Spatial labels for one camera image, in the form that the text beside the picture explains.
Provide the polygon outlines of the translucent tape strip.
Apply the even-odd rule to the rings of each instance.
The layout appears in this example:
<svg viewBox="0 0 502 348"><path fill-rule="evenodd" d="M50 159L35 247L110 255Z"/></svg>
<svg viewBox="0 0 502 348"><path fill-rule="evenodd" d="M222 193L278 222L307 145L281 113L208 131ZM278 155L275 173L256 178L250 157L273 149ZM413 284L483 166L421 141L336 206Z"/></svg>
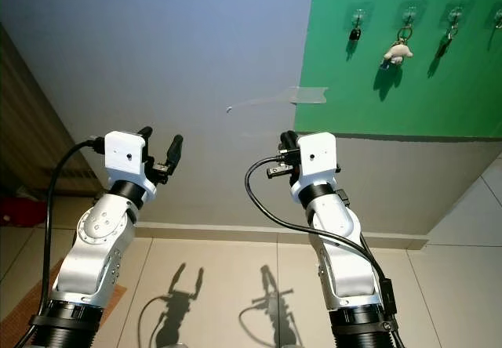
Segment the translucent tape strip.
<svg viewBox="0 0 502 348"><path fill-rule="evenodd" d="M235 108L240 107L255 107L255 105L269 103L290 103L290 104L323 104L326 103L326 91L329 87L301 87L291 86L283 89L279 94L273 97L256 98L255 100L247 100L238 102L226 108L226 112L230 113Z"/></svg>

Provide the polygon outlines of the brown wooden cabinet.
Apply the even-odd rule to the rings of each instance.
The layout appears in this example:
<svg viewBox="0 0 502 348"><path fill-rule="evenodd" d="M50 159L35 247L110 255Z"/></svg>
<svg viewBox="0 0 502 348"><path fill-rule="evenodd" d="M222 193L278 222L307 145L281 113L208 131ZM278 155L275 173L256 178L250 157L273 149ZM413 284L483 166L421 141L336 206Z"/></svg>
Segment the brown wooden cabinet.
<svg viewBox="0 0 502 348"><path fill-rule="evenodd" d="M46 169L58 157L49 148L60 144L58 125L35 76L7 30L0 30L1 158L26 190L42 198L48 186Z"/></svg>

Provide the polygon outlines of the red bag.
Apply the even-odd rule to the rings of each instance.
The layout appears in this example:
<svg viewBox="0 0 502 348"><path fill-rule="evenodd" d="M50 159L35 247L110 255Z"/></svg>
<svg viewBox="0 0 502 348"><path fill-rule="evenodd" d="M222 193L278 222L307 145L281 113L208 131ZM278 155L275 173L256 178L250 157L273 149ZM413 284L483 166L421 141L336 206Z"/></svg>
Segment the red bag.
<svg viewBox="0 0 502 348"><path fill-rule="evenodd" d="M0 198L0 225L3 227L21 227L22 207L23 200L21 198Z"/></svg>

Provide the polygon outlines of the dark hanging key bunch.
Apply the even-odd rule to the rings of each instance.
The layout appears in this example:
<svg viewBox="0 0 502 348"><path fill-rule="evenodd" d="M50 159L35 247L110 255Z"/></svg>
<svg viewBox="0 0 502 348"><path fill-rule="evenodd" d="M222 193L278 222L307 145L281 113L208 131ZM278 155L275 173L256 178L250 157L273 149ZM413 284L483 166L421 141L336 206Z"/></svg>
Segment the dark hanging key bunch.
<svg viewBox="0 0 502 348"><path fill-rule="evenodd" d="M445 32L444 37L442 37L442 44L448 45L455 39L457 33L459 32L459 20L454 19L449 22L449 26L447 31Z"/></svg>

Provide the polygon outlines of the white plush keychain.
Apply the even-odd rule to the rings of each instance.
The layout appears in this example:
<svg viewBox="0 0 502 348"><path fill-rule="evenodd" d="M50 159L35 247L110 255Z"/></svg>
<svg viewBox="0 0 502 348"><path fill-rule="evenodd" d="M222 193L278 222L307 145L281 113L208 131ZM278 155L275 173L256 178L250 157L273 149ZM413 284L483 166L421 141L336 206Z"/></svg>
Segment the white plush keychain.
<svg viewBox="0 0 502 348"><path fill-rule="evenodd" d="M397 32L397 39L388 48L388 51L383 56L383 63L381 63L380 68L387 70L392 66L399 66L406 59L413 57L413 52L411 47L408 45L408 40L411 39L413 35L413 25L405 24Z"/></svg>

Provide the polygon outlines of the green wall board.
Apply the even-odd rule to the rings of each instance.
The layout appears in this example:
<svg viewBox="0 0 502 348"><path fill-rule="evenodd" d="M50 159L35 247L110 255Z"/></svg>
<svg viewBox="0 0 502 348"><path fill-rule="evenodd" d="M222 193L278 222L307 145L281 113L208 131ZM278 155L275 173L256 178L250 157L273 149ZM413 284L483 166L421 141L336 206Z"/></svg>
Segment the green wall board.
<svg viewBox="0 0 502 348"><path fill-rule="evenodd" d="M413 57L381 69L401 29L398 7L419 1L408 40ZM347 8L372 9L358 42L349 42ZM465 4L448 45L445 15ZM486 26L502 0L311 0L303 87L329 87L326 103L296 108L298 132L356 136L502 138L502 29Z"/></svg>

